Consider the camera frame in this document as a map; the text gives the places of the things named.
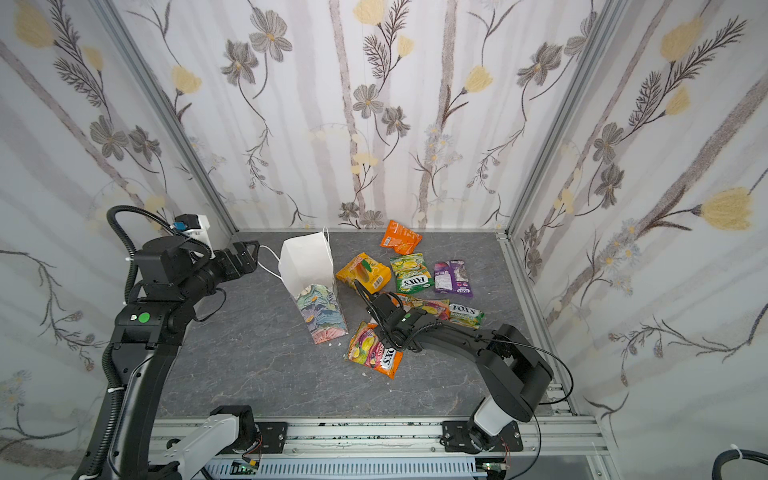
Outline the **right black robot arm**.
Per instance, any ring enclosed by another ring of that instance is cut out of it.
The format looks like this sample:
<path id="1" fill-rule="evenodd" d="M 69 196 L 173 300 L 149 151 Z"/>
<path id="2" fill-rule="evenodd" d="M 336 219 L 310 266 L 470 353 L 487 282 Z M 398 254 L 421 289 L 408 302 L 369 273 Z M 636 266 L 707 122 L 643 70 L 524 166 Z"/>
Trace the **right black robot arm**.
<path id="1" fill-rule="evenodd" d="M 448 453 L 479 454 L 519 451 L 514 440 L 518 422 L 535 418 L 554 380 L 547 358 L 556 356 L 528 342 L 515 327 L 472 329 L 443 321 L 419 308 L 406 310 L 391 292 L 371 293 L 360 281 L 355 290 L 364 300 L 373 331 L 389 352 L 436 350 L 472 363 L 488 395 L 466 421 L 442 423 L 440 444 Z"/>

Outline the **orange pink Fox's bag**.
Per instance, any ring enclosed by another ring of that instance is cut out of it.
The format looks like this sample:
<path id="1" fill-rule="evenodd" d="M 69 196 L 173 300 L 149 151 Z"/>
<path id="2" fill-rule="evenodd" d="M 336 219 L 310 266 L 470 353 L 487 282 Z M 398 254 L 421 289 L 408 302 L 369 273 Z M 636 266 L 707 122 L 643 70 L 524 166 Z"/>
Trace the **orange pink Fox's bag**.
<path id="1" fill-rule="evenodd" d="M 347 349 L 347 359 L 394 379 L 403 353 L 386 347 L 374 332 L 374 324 L 362 322 Z"/>

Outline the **pink Fox's fruits bag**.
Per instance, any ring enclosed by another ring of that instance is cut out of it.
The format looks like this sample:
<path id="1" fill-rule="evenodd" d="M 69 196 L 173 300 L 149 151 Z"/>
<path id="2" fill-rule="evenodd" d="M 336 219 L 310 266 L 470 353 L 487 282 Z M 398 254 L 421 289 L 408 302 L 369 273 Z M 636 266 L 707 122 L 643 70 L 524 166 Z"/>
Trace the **pink Fox's fruits bag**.
<path id="1" fill-rule="evenodd" d="M 448 300 L 419 299 L 412 295 L 397 294 L 406 311 L 418 308 L 431 314 L 441 321 L 450 319 L 450 302 Z"/>

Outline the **white paper bag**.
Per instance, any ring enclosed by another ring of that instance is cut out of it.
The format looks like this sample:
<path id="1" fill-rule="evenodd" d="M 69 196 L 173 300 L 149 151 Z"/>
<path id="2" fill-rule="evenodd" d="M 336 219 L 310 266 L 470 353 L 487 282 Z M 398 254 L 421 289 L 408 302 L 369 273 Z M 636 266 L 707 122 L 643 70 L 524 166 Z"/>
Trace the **white paper bag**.
<path id="1" fill-rule="evenodd" d="M 315 344 L 348 334 L 327 229 L 285 240 L 279 254 L 266 245 L 259 246 L 262 252 L 277 262 L 277 270 L 267 268 L 261 260 L 259 267 L 282 282 Z"/>

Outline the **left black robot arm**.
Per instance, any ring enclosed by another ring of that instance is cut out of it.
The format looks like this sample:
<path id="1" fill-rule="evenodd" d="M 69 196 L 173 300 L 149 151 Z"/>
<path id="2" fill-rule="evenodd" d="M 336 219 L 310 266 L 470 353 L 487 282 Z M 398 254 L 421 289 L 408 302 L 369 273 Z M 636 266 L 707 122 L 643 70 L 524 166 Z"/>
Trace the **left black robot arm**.
<path id="1" fill-rule="evenodd" d="M 169 371 L 197 304 L 221 284 L 257 269 L 260 244 L 214 250 L 189 236 L 190 215 L 170 224 L 145 209 L 118 205 L 107 222 L 128 253 L 124 306 L 102 354 L 104 400 L 77 479 L 192 479 L 219 453 L 256 443 L 248 406 L 219 407 L 204 424 L 150 459 L 154 422 Z"/>

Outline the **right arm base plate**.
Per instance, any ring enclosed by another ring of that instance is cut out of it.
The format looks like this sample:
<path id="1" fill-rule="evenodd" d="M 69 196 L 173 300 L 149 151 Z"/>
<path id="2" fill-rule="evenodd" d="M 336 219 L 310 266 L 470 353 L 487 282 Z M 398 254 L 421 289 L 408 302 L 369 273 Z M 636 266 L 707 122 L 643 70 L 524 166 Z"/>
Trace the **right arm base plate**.
<path id="1" fill-rule="evenodd" d="M 441 423 L 440 444 L 449 453 L 521 452 L 524 449 L 518 423 L 512 421 L 496 436 L 490 436 L 469 420 Z"/>

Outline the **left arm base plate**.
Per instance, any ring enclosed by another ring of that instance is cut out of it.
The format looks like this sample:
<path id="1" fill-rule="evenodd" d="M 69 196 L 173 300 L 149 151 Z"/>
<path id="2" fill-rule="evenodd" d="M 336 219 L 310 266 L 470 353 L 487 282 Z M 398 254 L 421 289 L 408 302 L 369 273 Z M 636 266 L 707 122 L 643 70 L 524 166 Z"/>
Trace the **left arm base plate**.
<path id="1" fill-rule="evenodd" d="M 253 452 L 258 454 L 282 454 L 287 439 L 287 422 L 256 423 L 257 442 Z"/>

